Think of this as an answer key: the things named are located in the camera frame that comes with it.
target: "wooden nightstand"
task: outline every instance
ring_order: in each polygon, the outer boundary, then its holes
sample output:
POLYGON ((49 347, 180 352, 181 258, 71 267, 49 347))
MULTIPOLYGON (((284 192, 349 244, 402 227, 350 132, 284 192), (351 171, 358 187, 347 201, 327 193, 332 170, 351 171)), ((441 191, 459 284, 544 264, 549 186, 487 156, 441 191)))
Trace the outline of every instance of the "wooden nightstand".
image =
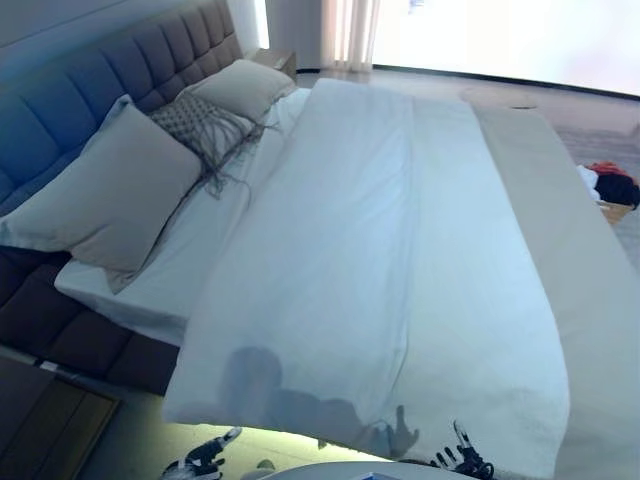
POLYGON ((118 401, 0 357, 0 478, 75 478, 118 401))
POLYGON ((251 58, 256 63, 275 68, 296 81, 296 53, 261 48, 251 58))

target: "upholstered headboard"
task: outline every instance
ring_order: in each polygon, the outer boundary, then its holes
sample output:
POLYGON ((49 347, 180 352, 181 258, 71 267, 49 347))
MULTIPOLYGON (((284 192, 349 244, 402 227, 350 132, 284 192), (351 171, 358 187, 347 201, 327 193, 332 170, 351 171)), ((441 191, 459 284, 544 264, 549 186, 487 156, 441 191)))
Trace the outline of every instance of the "upholstered headboard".
MULTIPOLYGON (((0 216, 73 161, 121 95, 153 110, 241 56, 224 0, 186 5, 58 60, 0 95, 0 216)), ((0 342, 162 394, 178 349, 59 293, 53 283, 68 258, 0 247, 0 342)))
POLYGON ((29 85, 3 94, 0 215, 78 156, 116 98, 128 93, 140 109, 153 110, 241 56, 227 3, 190 2, 58 61, 29 85))

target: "white wall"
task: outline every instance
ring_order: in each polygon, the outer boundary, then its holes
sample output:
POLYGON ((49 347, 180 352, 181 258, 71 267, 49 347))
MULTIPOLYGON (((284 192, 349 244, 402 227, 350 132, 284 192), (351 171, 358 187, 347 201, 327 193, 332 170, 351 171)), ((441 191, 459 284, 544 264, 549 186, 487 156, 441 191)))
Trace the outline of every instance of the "white wall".
POLYGON ((298 68, 320 68, 322 62, 322 0, 266 0, 269 43, 293 50, 298 68))
MULTIPOLYGON (((190 0, 2 0, 0 81, 190 0)), ((244 51, 257 48, 254 0, 228 0, 244 51)))

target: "white table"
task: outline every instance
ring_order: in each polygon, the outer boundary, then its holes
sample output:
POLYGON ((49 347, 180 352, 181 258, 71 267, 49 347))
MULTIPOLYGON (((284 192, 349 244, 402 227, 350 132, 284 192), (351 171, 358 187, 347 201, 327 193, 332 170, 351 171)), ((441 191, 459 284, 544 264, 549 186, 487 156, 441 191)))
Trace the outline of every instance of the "white table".
POLYGON ((457 473, 432 467, 396 462, 335 462, 307 465, 274 473, 269 480, 353 480, 367 473, 381 473, 398 480, 463 480, 457 473))

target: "clothes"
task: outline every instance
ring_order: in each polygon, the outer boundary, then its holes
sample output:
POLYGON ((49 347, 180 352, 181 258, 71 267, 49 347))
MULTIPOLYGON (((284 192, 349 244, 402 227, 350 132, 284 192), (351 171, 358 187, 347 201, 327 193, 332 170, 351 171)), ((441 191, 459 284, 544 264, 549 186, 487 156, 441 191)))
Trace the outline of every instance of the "clothes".
POLYGON ((596 190, 603 200, 620 205, 633 205, 635 210, 640 204, 640 189, 627 175, 610 173, 600 175, 596 190))
POLYGON ((589 190, 589 195, 596 202, 600 201, 600 193, 595 189, 596 183, 598 183, 598 174, 591 170, 590 168, 585 167, 584 165, 578 165, 578 173, 580 177, 582 177, 582 181, 586 185, 589 190))
POLYGON ((615 174, 618 174, 618 175, 624 175, 625 177, 629 177, 633 181, 634 185, 638 185, 638 181, 635 178, 633 178, 631 175, 629 175, 626 171, 622 170, 619 166, 617 166, 613 162, 593 163, 587 168, 589 170, 593 170, 594 172, 596 172, 599 175, 606 175, 606 174, 609 174, 609 173, 615 173, 615 174))

